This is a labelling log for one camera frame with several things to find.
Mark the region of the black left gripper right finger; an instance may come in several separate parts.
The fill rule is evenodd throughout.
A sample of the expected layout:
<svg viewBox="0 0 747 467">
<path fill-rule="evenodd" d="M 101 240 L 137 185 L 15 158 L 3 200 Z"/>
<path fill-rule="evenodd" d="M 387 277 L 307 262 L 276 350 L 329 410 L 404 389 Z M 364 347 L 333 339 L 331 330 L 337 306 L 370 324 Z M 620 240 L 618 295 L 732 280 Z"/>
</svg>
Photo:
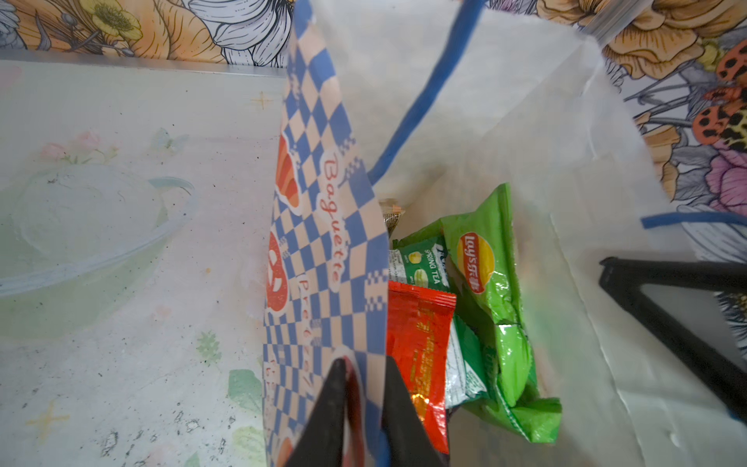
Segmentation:
<svg viewBox="0 0 747 467">
<path fill-rule="evenodd" d="M 384 405 L 381 419 L 382 466 L 449 465 L 437 451 L 420 421 L 395 360 L 386 358 Z"/>
</svg>

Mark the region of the green Lays chips bag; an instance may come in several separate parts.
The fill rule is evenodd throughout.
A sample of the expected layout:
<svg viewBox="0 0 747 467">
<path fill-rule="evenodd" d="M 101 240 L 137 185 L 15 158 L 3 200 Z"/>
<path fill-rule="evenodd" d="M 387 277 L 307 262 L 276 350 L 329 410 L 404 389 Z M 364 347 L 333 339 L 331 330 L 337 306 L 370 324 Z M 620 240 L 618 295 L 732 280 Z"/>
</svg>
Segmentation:
<svg viewBox="0 0 747 467">
<path fill-rule="evenodd" d="M 499 185 L 475 211 L 438 219 L 394 246 L 430 239 L 445 243 L 457 328 L 468 339 L 461 348 L 478 356 L 475 371 L 486 387 L 467 410 L 530 443 L 556 443 L 562 404 L 540 394 L 523 319 L 510 186 Z"/>
</svg>

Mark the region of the small orange white candy packet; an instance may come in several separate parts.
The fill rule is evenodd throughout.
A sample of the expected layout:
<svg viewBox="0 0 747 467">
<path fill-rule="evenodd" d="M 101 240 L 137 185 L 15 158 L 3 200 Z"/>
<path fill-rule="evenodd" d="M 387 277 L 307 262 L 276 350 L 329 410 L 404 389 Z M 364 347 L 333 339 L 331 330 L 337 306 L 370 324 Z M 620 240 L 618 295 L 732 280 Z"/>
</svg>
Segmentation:
<svg viewBox="0 0 747 467">
<path fill-rule="evenodd" d="M 381 207 L 387 233 L 392 235 L 405 210 L 402 206 L 396 204 L 395 200 L 381 200 L 379 206 Z"/>
</svg>

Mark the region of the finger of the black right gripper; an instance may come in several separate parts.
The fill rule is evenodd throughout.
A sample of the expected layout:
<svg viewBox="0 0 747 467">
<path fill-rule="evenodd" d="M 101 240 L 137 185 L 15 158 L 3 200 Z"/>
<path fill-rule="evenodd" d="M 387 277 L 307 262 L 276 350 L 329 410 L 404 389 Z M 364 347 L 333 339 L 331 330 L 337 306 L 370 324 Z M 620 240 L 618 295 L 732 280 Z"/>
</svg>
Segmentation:
<svg viewBox="0 0 747 467">
<path fill-rule="evenodd" d="M 710 292 L 744 293 L 746 266 L 719 262 L 644 261 L 607 257 L 599 286 L 671 351 L 724 405 L 746 421 L 746 372 L 644 294 L 657 285 Z"/>
</svg>

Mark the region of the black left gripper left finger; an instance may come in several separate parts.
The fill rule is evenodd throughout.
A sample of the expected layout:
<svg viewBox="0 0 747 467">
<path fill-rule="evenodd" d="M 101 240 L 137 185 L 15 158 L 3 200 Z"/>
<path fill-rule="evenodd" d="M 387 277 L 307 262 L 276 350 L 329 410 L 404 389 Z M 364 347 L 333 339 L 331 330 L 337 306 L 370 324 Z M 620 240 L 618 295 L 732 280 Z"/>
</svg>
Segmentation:
<svg viewBox="0 0 747 467">
<path fill-rule="evenodd" d="M 288 457 L 285 467 L 340 467 L 344 447 L 347 402 L 347 366 L 344 358 L 335 360 L 328 371 L 309 423 Z"/>
</svg>

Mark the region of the red snack packet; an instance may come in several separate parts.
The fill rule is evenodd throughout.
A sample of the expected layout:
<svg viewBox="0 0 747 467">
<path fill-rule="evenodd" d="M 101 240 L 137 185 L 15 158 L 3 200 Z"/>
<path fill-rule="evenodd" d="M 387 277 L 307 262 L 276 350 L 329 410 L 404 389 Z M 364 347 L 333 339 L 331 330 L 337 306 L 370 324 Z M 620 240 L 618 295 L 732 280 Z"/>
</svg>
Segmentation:
<svg viewBox="0 0 747 467">
<path fill-rule="evenodd" d="M 456 296 L 391 281 L 386 352 L 393 357 L 433 447 L 447 455 L 447 350 Z"/>
</svg>

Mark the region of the blue checkered paper bag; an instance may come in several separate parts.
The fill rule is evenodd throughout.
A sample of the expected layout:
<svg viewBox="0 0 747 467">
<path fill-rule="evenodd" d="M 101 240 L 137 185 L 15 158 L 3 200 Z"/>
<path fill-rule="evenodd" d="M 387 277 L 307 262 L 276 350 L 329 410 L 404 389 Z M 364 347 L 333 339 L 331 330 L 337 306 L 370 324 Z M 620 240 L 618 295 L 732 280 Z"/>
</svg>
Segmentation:
<svg viewBox="0 0 747 467">
<path fill-rule="evenodd" d="M 742 466 L 746 422 L 599 284 L 610 256 L 743 261 L 724 223 L 647 230 L 671 205 L 596 40 L 475 1 L 300 1 L 270 223 L 268 462 L 310 437 L 351 357 L 367 463 L 381 458 L 390 235 L 471 212 L 500 185 L 538 384 L 456 412 L 454 466 Z"/>
</svg>

